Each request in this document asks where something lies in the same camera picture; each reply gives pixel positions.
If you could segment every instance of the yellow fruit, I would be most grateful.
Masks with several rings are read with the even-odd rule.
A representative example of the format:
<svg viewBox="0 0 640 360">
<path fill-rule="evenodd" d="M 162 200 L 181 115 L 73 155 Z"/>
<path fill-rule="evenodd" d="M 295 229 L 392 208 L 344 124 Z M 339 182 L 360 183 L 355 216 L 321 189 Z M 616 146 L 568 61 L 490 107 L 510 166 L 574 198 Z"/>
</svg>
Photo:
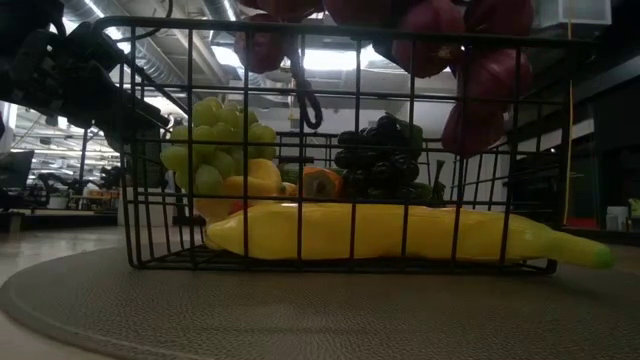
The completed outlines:
<svg viewBox="0 0 640 360">
<path fill-rule="evenodd" d="M 242 156 L 242 152 L 233 152 L 231 157 L 234 161 Z M 271 161 L 257 159 L 249 160 L 247 164 L 248 196 L 283 196 L 284 186 L 280 171 Z M 222 194 L 227 196 L 244 196 L 244 177 L 230 176 L 223 184 Z M 214 223 L 225 219 L 233 203 L 238 200 L 233 199 L 198 199 L 195 202 L 196 210 L 207 220 Z M 270 200 L 250 202 L 251 205 L 272 202 Z"/>
<path fill-rule="evenodd" d="M 196 210 L 208 224 L 226 219 L 231 205 L 238 200 L 232 199 L 194 199 Z"/>
<path fill-rule="evenodd" d="M 449 260 L 455 209 L 411 206 L 407 228 L 407 256 Z M 357 205 L 355 258 L 401 256 L 404 207 Z M 496 262 L 500 256 L 504 214 L 462 210 L 457 259 Z M 297 257 L 297 204 L 262 204 L 248 209 L 249 256 L 259 259 Z M 243 254 L 243 213 L 209 225 L 207 234 L 217 245 Z M 613 264 L 608 247 L 595 241 L 556 232 L 521 216 L 511 215 L 506 249 L 508 262 L 549 258 L 608 268 Z M 302 258 L 349 257 L 351 204 L 304 204 L 302 207 Z"/>
<path fill-rule="evenodd" d="M 278 196 L 279 187 L 277 184 L 256 179 L 247 178 L 248 196 Z M 243 196 L 244 194 L 244 177 L 231 176 L 224 182 L 224 193 L 229 196 Z"/>
<path fill-rule="evenodd" d="M 278 167 L 269 160 L 253 159 L 249 160 L 249 177 L 264 180 L 279 186 L 282 184 L 282 177 Z"/>
</svg>

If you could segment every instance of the woven mat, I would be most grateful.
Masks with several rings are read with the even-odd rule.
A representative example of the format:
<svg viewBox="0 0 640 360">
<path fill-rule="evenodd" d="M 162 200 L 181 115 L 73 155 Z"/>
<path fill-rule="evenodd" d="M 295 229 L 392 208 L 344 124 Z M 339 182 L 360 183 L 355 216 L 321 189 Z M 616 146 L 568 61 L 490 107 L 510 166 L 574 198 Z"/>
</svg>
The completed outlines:
<svg viewBox="0 0 640 360">
<path fill-rule="evenodd" d="M 640 277 L 136 271 L 122 248 L 0 289 L 25 326 L 124 359 L 638 359 Z"/>
</svg>

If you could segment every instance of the plastic banana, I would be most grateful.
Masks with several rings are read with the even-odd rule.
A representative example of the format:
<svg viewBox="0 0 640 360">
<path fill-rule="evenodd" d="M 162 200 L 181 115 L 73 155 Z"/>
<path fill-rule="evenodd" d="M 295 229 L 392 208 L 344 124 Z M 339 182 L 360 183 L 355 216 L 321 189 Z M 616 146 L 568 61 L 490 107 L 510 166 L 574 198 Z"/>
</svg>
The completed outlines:
<svg viewBox="0 0 640 360">
<path fill-rule="evenodd" d="M 295 259 L 297 256 L 297 204 L 264 204 L 248 210 L 249 256 L 259 259 Z M 451 257 L 455 209 L 409 207 L 407 256 L 446 260 Z M 403 206 L 358 205 L 355 257 L 401 256 Z M 462 210 L 457 259 L 493 262 L 500 256 L 504 214 Z M 350 204 L 304 204 L 302 258 L 349 257 Z M 243 254 L 243 214 L 238 213 L 207 228 L 207 246 Z M 506 258 L 509 262 L 548 258 L 593 268 L 613 264 L 609 248 L 595 241 L 557 232 L 511 215 Z"/>
</svg>

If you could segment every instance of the computer monitor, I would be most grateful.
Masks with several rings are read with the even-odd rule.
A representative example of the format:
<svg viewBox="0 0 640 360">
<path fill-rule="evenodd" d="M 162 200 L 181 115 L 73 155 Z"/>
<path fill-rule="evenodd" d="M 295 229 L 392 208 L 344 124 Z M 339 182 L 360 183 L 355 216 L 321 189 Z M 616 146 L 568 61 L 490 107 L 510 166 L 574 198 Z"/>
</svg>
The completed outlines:
<svg viewBox="0 0 640 360">
<path fill-rule="evenodd" d="M 33 151 L 0 153 L 0 189 L 22 189 L 27 185 Z"/>
</svg>

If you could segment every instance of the ceiling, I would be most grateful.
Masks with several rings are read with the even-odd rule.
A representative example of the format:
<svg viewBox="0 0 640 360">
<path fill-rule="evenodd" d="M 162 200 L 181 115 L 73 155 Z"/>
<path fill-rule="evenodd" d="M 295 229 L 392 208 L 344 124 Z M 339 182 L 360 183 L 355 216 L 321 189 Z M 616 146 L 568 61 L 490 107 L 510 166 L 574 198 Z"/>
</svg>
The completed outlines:
<svg viewBox="0 0 640 360">
<path fill-rule="evenodd" d="M 93 0 L 95 4 L 101 4 L 103 1 Z M 203 1 L 207 0 L 175 0 L 175 8 L 173 17 L 185 17 L 192 19 L 204 19 L 210 16 L 208 8 Z M 110 2 L 111 13 L 105 10 L 104 15 L 132 15 L 132 16 L 163 16 L 166 11 L 166 0 L 104 0 L 105 3 Z M 82 3 L 82 0 L 75 0 L 75 3 Z M 252 13 L 251 10 L 240 7 L 241 15 Z M 93 13 L 90 20 L 96 20 L 99 16 Z M 325 15 L 315 16 L 310 20 L 315 23 L 332 24 L 332 21 Z M 543 36 L 564 37 L 566 36 L 566 26 L 544 26 L 536 28 L 536 33 Z M 602 26 L 585 26 L 581 28 L 584 36 L 593 36 L 597 33 L 597 29 Z M 209 32 L 196 32 L 194 37 L 194 63 L 193 63 L 193 83 L 198 85 L 219 85 L 219 84 L 235 84 L 241 85 L 238 69 L 229 64 L 225 64 L 221 54 L 214 52 L 211 46 L 220 48 L 230 48 L 233 38 L 228 34 L 216 34 L 212 37 Z M 176 30 L 162 30 L 149 41 L 141 41 L 140 46 L 143 53 L 151 54 L 154 59 L 161 63 L 159 69 L 164 70 L 164 74 L 171 74 L 173 81 L 184 83 L 187 75 L 187 47 L 186 32 Z M 355 42 L 347 38 L 323 38 L 310 37 L 310 49 L 333 51 L 352 51 L 355 49 Z M 127 50 L 128 44 L 123 44 L 123 49 Z M 548 64 L 557 59 L 558 54 L 537 52 L 531 54 L 532 62 L 536 70 L 540 71 Z M 322 55 L 317 55 L 316 63 L 326 62 L 327 59 Z M 112 78 L 117 81 L 119 74 L 114 72 Z M 341 70 L 318 70 L 307 69 L 306 75 L 315 89 L 321 90 L 346 90 L 355 91 L 356 74 L 352 68 L 346 67 Z M 252 80 L 261 81 L 264 86 L 282 87 L 290 86 L 289 75 L 281 72 L 266 74 L 258 77 L 256 75 Z M 125 81 L 130 79 L 130 75 L 125 74 Z M 366 66 L 362 71 L 361 89 L 367 92 L 409 92 L 409 76 L 402 72 L 398 67 L 384 60 L 374 60 Z M 440 75 L 429 79 L 417 79 L 417 94 L 455 94 L 456 83 L 450 72 L 443 72 Z M 176 99 L 186 102 L 186 94 L 184 91 L 171 91 Z M 206 96 L 216 95 L 208 92 L 196 92 L 196 100 Z M 148 102 L 159 107 L 163 114 L 173 117 L 184 117 L 184 113 L 178 109 L 167 99 L 159 96 L 154 91 L 147 91 L 146 98 Z M 250 106 L 260 109 L 259 116 L 261 121 L 271 123 L 276 129 L 286 128 L 284 124 L 284 116 L 289 113 L 290 99 L 282 96 L 251 96 Z M 344 97 L 320 97 L 326 119 L 326 128 L 319 131 L 341 131 L 343 128 L 352 128 L 353 123 L 350 119 L 345 119 L 345 114 L 351 114 L 355 106 L 353 98 Z M 367 117 L 374 117 L 376 113 L 382 115 L 383 111 L 391 111 L 394 113 L 406 114 L 406 102 L 392 101 L 388 99 L 363 99 L 361 109 L 366 111 Z M 428 137 L 438 137 L 448 114 L 448 108 L 443 104 L 421 104 L 416 107 L 416 123 L 423 126 L 425 134 Z M 78 176 L 80 157 L 78 151 L 82 148 L 83 130 L 67 125 L 64 121 L 60 121 L 58 126 L 50 126 L 45 124 L 44 117 L 35 111 L 27 111 L 20 108 L 16 123 L 16 139 L 20 141 L 19 146 L 14 148 L 21 149 L 38 149 L 34 169 L 36 171 L 66 170 L 61 172 L 68 176 Z M 102 166 L 112 166 L 117 164 L 117 154 L 114 153 L 106 144 L 104 137 L 101 136 L 97 129 L 91 129 L 89 136 L 93 139 L 88 143 L 87 150 L 87 175 L 99 173 Z"/>
</svg>

